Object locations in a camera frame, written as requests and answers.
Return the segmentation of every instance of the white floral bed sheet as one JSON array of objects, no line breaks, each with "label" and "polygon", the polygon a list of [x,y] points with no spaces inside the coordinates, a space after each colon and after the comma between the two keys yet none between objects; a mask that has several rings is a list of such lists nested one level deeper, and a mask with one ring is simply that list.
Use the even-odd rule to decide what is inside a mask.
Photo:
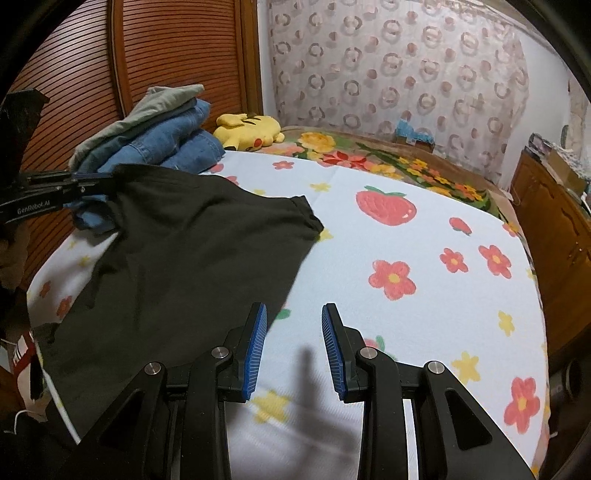
[{"label": "white floral bed sheet", "polygon": [[[356,478],[363,406],[341,403],[333,389],[320,324],[328,302],[367,345],[452,369],[538,472],[550,416],[544,318],[523,246],[500,220],[400,181],[296,158],[227,152],[206,174],[258,195],[305,195],[325,226],[267,334],[252,400],[227,407],[235,480]],[[31,283],[33,325],[65,316],[113,238],[76,231],[64,241]],[[407,401],[405,413],[412,479]]]}]

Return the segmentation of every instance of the yellow plush toy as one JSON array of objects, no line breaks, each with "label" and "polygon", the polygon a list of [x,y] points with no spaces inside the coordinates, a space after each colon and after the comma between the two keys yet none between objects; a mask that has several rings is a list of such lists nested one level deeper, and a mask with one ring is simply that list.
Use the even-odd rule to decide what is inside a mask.
[{"label": "yellow plush toy", "polygon": [[216,123],[213,136],[227,150],[252,152],[285,140],[279,122],[271,116],[227,113],[219,116]]}]

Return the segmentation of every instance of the metal screw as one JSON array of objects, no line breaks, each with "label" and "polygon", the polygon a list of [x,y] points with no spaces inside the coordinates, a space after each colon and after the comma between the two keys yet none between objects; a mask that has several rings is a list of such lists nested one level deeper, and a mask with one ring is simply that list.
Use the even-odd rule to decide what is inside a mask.
[{"label": "metal screw", "polygon": [[434,374],[442,374],[445,371],[445,367],[441,362],[433,361],[429,362],[427,368]]},{"label": "metal screw", "polygon": [[363,358],[376,358],[378,356],[378,351],[375,348],[371,348],[370,346],[364,346],[360,351],[360,355]]},{"label": "metal screw", "polygon": [[162,370],[162,365],[158,362],[150,362],[148,365],[144,367],[144,372],[148,375],[155,375]]},{"label": "metal screw", "polygon": [[230,353],[224,346],[217,346],[212,350],[212,357],[214,358],[226,358]]}]

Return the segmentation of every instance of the brown floral blanket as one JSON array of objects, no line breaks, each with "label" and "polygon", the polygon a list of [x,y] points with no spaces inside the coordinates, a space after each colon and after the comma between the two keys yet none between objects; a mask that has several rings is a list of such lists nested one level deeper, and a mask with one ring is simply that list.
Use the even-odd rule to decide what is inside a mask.
[{"label": "brown floral blanket", "polygon": [[483,177],[410,145],[312,127],[286,127],[285,141],[260,152],[363,170],[431,190],[504,219]]}]

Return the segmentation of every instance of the ribbed blue pad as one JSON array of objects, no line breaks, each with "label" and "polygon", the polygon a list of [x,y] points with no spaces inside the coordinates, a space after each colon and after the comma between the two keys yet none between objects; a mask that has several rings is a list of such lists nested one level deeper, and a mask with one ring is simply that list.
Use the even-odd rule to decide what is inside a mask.
[{"label": "ribbed blue pad", "polygon": [[252,392],[255,391],[265,335],[267,335],[267,307],[262,303],[256,315],[255,327],[252,331],[244,362],[244,383],[242,384],[242,398],[244,401],[250,400]]},{"label": "ribbed blue pad", "polygon": [[322,334],[324,335],[324,344],[326,353],[329,357],[330,374],[333,377],[335,392],[339,394],[341,400],[345,399],[347,386],[345,385],[345,369],[343,368],[343,358],[337,347],[336,335],[332,323],[329,319],[329,312],[326,307],[322,308]]}]

